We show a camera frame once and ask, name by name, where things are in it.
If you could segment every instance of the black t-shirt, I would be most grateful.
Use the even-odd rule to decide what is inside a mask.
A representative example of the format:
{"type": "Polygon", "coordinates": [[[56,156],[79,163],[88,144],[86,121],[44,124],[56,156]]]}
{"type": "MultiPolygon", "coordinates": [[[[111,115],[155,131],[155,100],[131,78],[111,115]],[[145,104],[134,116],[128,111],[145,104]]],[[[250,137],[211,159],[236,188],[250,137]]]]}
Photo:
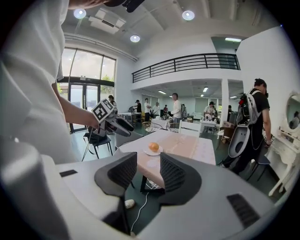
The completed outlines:
{"type": "MultiPolygon", "coordinates": [[[[250,91],[250,94],[252,94],[254,91],[257,91],[257,89],[252,89],[250,91]]],[[[255,100],[255,104],[257,107],[257,111],[260,113],[262,110],[270,109],[269,101],[265,95],[263,95],[261,92],[257,92],[253,95],[253,98],[255,100]]],[[[261,140],[263,139],[263,114],[258,117],[257,122],[253,125],[249,126],[250,131],[252,131],[252,138],[253,138],[253,144],[254,147],[257,148],[259,144],[261,143],[261,140]]]]}
{"type": "Polygon", "coordinates": [[[137,104],[136,112],[137,113],[141,113],[142,112],[142,105],[141,105],[141,103],[137,104]]]}

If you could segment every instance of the balcony railing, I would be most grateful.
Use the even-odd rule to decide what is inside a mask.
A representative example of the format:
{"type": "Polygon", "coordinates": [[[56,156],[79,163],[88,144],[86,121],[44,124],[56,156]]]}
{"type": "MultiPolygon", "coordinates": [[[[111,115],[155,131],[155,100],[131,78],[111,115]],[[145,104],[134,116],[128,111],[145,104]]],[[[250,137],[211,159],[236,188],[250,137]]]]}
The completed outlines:
{"type": "Polygon", "coordinates": [[[133,82],[162,74],[201,68],[226,68],[240,70],[235,54],[206,53],[173,58],[145,67],[132,73],[133,82]]]}

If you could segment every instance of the white plate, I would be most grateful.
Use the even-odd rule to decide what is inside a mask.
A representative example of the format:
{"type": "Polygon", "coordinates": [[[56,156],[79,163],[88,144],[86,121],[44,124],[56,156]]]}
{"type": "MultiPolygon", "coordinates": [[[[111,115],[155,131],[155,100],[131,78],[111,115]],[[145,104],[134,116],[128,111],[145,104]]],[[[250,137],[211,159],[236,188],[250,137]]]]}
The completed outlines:
{"type": "Polygon", "coordinates": [[[150,156],[157,156],[161,152],[163,152],[163,148],[161,146],[159,146],[159,149],[157,152],[150,150],[150,148],[148,146],[144,149],[144,153],[146,153],[147,155],[150,155],[150,156]]]}

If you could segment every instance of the ceiling light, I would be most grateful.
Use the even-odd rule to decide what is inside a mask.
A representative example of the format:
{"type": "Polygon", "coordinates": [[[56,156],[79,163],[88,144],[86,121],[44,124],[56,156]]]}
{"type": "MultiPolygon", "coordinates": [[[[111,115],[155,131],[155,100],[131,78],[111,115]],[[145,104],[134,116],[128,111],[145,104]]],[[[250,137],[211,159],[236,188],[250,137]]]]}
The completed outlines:
{"type": "Polygon", "coordinates": [[[184,11],[182,14],[184,20],[191,21],[194,19],[195,14],[192,11],[184,11]]]}
{"type": "Polygon", "coordinates": [[[86,11],[84,9],[76,9],[74,10],[74,17],[78,19],[82,19],[86,16],[86,11]]]}
{"type": "Polygon", "coordinates": [[[226,37],[225,40],[226,41],[232,41],[232,42],[241,42],[242,41],[242,39],[230,38],[230,37],[226,37]]]}
{"type": "Polygon", "coordinates": [[[138,35],[132,35],[130,37],[130,41],[134,42],[134,43],[137,43],[138,41],[140,41],[140,37],[138,35]]]}

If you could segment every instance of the doorway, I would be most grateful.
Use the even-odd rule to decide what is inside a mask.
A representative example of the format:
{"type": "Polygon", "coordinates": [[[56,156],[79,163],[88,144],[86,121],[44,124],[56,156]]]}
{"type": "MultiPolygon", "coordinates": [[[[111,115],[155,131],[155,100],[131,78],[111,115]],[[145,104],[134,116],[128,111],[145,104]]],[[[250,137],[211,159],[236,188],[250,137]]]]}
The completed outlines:
{"type": "MultiPolygon", "coordinates": [[[[71,104],[88,110],[91,110],[100,101],[100,85],[86,83],[71,83],[69,87],[68,100],[71,104]]],[[[71,133],[84,131],[87,126],[70,123],[71,133]]]]}

